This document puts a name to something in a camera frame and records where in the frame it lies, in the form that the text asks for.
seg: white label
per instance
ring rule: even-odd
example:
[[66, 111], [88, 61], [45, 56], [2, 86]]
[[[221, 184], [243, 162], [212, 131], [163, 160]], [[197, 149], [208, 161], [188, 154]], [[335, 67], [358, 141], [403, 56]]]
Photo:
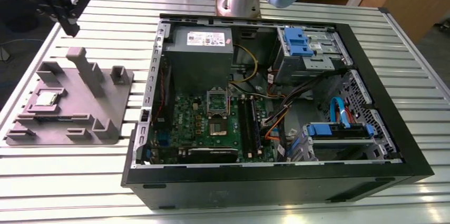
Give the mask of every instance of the white label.
[[189, 32], [188, 46], [225, 46], [225, 34]]
[[291, 128], [287, 135], [288, 136], [295, 136], [296, 135], [296, 130], [293, 128]]
[[273, 83], [273, 75], [272, 74], [267, 75], [267, 82]]
[[284, 156], [284, 148], [281, 147], [281, 145], [279, 145], [279, 147], [276, 148], [276, 150], [279, 151], [279, 153], [281, 154], [281, 156]]
[[321, 49], [320, 44], [309, 44], [311, 49]]

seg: black cable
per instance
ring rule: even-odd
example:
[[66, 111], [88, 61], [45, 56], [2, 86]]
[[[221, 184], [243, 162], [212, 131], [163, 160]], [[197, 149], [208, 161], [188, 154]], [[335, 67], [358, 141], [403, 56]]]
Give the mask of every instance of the black cable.
[[[245, 78], [247, 78], [247, 76], [245, 76], [245, 73], [244, 73], [244, 72], [241, 72], [241, 77], [243, 77], [243, 79], [245, 79]], [[248, 79], [248, 80], [245, 81], [245, 83], [247, 83], [247, 85], [249, 86], [249, 88], [251, 88], [252, 92], [257, 93], [257, 90], [256, 90], [255, 86], [252, 85], [252, 83], [251, 83], [249, 81], [251, 81], [251, 79]]]
[[277, 124], [277, 129], [279, 129], [279, 138], [280, 138], [280, 145], [284, 149], [284, 154], [280, 155], [280, 153], [277, 152], [276, 155], [276, 161], [277, 162], [285, 162], [285, 155], [287, 155], [287, 140], [285, 140], [285, 132], [284, 132], [284, 118], [280, 120], [279, 124]]
[[348, 68], [342, 68], [333, 71], [325, 71], [323, 73], [320, 73], [315, 78], [307, 80], [305, 82], [303, 82], [299, 86], [296, 86], [292, 91], [288, 93], [288, 95], [285, 96], [279, 110], [275, 112], [275, 114], [272, 116], [269, 116], [267, 118], [267, 122], [269, 122], [273, 118], [276, 118], [277, 116], [281, 115], [281, 113], [288, 109], [288, 106], [292, 104], [292, 100], [300, 96], [304, 92], [307, 92], [309, 89], [312, 89], [315, 87], [315, 85], [325, 78], [328, 78], [329, 76], [333, 75], [342, 75], [348, 71]]

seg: slotted aluminum table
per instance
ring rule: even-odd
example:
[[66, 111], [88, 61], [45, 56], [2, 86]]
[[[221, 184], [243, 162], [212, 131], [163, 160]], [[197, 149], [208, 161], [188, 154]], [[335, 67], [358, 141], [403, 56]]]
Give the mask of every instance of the slotted aluminum table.
[[135, 72], [119, 144], [105, 147], [13, 148], [0, 144], [0, 221], [117, 223], [440, 223], [450, 220], [448, 89], [390, 15], [375, 8], [261, 2], [264, 18], [350, 24], [435, 175], [371, 197], [339, 204], [151, 211], [120, 187], [129, 133], [139, 117], [160, 13], [212, 15], [213, 0], [92, 0], [80, 33], [50, 31], [0, 113], [0, 136], [34, 88], [40, 61], [64, 58], [69, 46], [86, 48], [104, 69]]

